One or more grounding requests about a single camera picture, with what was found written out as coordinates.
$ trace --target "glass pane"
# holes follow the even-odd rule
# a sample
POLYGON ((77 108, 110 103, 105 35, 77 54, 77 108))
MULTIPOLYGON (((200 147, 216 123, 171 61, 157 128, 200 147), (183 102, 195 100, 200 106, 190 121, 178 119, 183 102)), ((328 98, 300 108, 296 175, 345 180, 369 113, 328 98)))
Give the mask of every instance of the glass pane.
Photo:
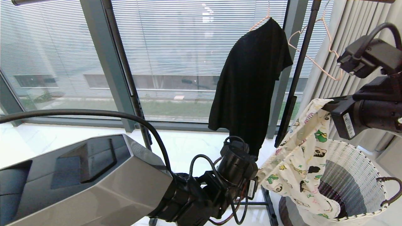
MULTIPOLYGON (((310 17, 310 13, 311 13, 310 9, 311 9, 312 3, 313 3, 313 0, 308 1, 306 14, 304 16, 303 26, 306 26, 307 23, 308 23, 308 19, 310 17)), ((322 13, 324 11, 325 4, 322 3, 322 7, 318 11, 317 18, 322 17, 322 13)), ((332 5, 333 5, 333 1, 329 1, 328 5, 327 5, 327 8, 326 8, 325 22, 327 24, 329 24, 329 21, 330 21, 330 18, 331 18, 332 5)), ((326 31, 325 31, 324 24, 322 22, 315 23, 314 30, 313 30, 313 33, 311 35, 311 39, 310 39, 310 43, 308 45, 306 55, 308 55, 308 56, 310 56, 311 58, 314 59, 316 57, 317 53, 318 53, 318 50, 321 47, 321 43, 323 42, 323 40, 326 37, 326 35, 327 34, 326 34, 326 31)), ((304 33, 302 33, 302 35, 300 36, 299 43, 297 44, 297 47, 299 49, 302 47, 303 39, 304 39, 304 33)), ((291 72, 290 72, 291 77, 289 78, 289 81, 288 81, 288 84, 287 84, 287 87, 286 87, 284 103, 282 104, 282 109, 281 109, 281 112, 279 114, 278 125, 281 124, 283 111, 285 109, 287 96, 289 94, 289 90, 290 90, 290 86, 291 86, 291 83, 292 83, 293 75, 295 74, 298 59, 299 59, 299 52, 296 51, 295 58, 294 58, 294 61, 293 61, 294 63, 293 63, 293 66, 292 66, 292 69, 291 69, 291 72)), ((296 86, 295 96, 297 96, 297 100, 296 100, 295 107, 293 109, 291 121, 293 121, 296 118, 296 115, 297 115, 297 113, 299 111, 300 102, 301 102, 302 97, 303 97, 303 91, 304 91, 304 89, 306 87, 308 76, 310 75, 310 71, 311 71, 312 67, 313 67, 313 63, 308 58, 305 58, 304 63, 303 63, 303 67, 302 67, 302 70, 301 70, 301 73, 300 73, 299 81, 298 81, 297 86, 296 86)))
POLYGON ((79 0, 0 4, 1 68, 26 110, 117 110, 79 0))
MULTIPOLYGON (((268 9, 268 1, 245 0, 112 4, 146 118, 187 122, 208 122, 229 51, 268 9)), ((286 6, 271 1, 281 26, 286 6)))

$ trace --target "basket handle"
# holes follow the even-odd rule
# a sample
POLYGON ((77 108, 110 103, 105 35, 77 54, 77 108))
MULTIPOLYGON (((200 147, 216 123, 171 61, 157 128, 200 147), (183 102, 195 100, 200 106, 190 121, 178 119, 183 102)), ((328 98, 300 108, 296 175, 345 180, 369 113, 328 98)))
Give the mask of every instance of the basket handle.
POLYGON ((397 199, 399 199, 399 197, 402 196, 402 181, 396 177, 378 177, 377 181, 379 182, 383 182, 383 181, 396 181, 399 183, 399 191, 396 195, 394 195, 391 199, 389 200, 384 200, 381 203, 381 206, 388 204, 390 205, 391 203, 395 202, 397 199))

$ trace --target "black t-shirt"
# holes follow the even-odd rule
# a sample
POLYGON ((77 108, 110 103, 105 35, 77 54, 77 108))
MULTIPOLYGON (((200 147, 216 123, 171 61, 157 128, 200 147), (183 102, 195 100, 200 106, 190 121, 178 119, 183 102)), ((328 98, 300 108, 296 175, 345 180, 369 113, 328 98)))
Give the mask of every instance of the black t-shirt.
POLYGON ((250 154, 258 156, 275 81, 292 64, 285 32, 272 18, 241 37, 222 69, 208 128, 228 129, 249 144, 250 154))

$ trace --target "white and gray basket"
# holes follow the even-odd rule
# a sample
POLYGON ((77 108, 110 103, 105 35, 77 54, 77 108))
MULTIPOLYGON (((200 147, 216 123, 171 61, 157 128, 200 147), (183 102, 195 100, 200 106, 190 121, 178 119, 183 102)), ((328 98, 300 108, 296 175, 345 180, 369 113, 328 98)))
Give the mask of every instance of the white and gray basket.
POLYGON ((286 202, 284 225, 293 226, 360 226, 373 216, 378 215, 402 195, 402 189, 388 199, 384 181, 395 180, 402 188, 401 180, 394 177, 381 177, 372 162, 354 146, 336 140, 329 140, 324 175, 320 182, 320 193, 340 203, 344 217, 326 219, 308 211, 296 213, 303 221, 292 216, 295 211, 293 202, 286 202))

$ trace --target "white cloth with cartoon print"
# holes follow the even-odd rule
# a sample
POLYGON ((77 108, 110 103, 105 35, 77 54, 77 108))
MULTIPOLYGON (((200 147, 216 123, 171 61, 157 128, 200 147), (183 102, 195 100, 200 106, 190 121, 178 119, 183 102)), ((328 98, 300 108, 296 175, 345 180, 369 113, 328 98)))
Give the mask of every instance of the white cloth with cartoon print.
POLYGON ((259 183, 266 189, 289 196, 298 208, 328 219, 340 212, 336 201, 318 191, 325 170, 330 125, 329 112, 321 108, 329 101, 312 100, 257 173, 259 183))

